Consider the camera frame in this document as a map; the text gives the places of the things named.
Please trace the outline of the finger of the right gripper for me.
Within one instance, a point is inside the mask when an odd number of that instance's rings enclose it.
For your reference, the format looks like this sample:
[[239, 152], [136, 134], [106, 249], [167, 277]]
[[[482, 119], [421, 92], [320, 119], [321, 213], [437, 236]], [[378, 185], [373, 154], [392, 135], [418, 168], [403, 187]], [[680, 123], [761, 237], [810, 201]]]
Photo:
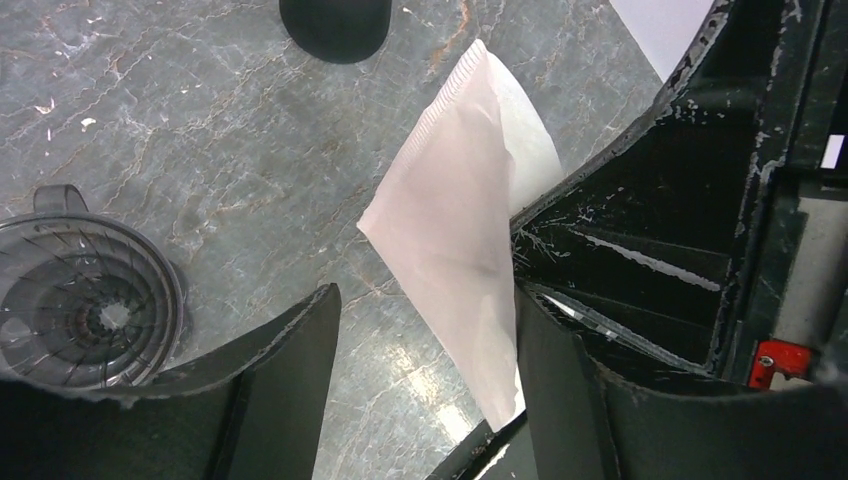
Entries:
[[486, 421], [475, 427], [427, 476], [428, 480], [537, 480], [526, 413], [494, 433]]

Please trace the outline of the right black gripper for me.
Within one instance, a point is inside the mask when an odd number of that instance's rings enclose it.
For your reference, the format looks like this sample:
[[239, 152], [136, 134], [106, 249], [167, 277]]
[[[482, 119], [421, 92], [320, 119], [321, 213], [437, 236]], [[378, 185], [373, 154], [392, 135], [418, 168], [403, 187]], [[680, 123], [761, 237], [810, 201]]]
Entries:
[[813, 378], [847, 343], [846, 72], [845, 2], [715, 2], [652, 106], [516, 220], [516, 279], [666, 363], [748, 383], [799, 349]]

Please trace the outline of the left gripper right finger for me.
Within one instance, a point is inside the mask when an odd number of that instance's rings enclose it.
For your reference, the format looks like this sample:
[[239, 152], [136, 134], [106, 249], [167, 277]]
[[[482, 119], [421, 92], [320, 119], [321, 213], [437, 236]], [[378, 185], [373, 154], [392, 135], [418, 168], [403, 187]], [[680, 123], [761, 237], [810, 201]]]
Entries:
[[542, 479], [843, 479], [836, 388], [756, 391], [674, 368], [515, 292], [518, 362]]

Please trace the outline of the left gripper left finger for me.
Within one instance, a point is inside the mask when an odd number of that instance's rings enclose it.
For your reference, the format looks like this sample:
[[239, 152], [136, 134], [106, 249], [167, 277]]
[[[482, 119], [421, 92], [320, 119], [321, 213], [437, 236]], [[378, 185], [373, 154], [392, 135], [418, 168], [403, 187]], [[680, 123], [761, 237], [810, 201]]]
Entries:
[[140, 387], [1, 384], [5, 479], [308, 479], [341, 315], [337, 285]]

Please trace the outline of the white paper coffee filter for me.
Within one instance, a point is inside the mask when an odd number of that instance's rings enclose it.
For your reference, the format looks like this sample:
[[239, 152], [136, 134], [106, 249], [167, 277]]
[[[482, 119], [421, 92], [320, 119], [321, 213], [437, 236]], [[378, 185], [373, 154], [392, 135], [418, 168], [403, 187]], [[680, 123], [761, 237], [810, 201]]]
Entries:
[[564, 176], [525, 90], [476, 40], [357, 223], [495, 431], [525, 407], [510, 222]]

